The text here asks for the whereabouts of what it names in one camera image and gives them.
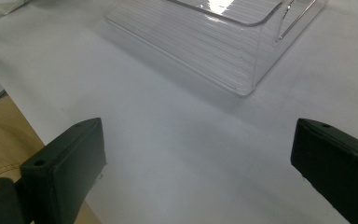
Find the transparent plastic bin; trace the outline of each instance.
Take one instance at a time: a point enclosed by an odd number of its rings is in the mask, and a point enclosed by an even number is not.
[[[247,95],[328,0],[97,1],[114,25]]]

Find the black plastic block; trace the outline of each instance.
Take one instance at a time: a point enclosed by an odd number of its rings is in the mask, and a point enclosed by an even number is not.
[[[13,181],[0,178],[0,224],[24,224]]]
[[[291,162],[350,223],[358,224],[358,140],[321,122],[299,119]]]
[[[26,161],[21,176],[38,205],[35,223],[73,224],[105,165],[101,119],[72,126]]]

